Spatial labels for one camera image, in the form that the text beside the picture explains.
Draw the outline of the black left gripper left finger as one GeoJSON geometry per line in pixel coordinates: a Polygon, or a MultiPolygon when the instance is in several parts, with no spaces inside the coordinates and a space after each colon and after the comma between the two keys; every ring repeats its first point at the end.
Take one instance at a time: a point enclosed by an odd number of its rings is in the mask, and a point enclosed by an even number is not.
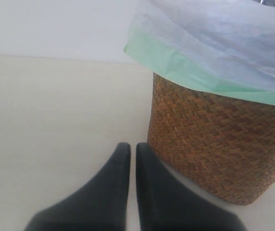
{"type": "Polygon", "coordinates": [[[38,212],[27,231],[124,231],[131,147],[119,143],[99,172],[66,199],[38,212]]]}

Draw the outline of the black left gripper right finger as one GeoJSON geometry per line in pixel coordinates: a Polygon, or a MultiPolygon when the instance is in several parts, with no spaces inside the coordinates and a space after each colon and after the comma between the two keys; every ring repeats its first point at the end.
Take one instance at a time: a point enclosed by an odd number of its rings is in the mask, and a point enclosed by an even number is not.
{"type": "Polygon", "coordinates": [[[143,231],[244,231],[239,217],[180,183],[148,143],[136,146],[136,190],[143,231]]]}

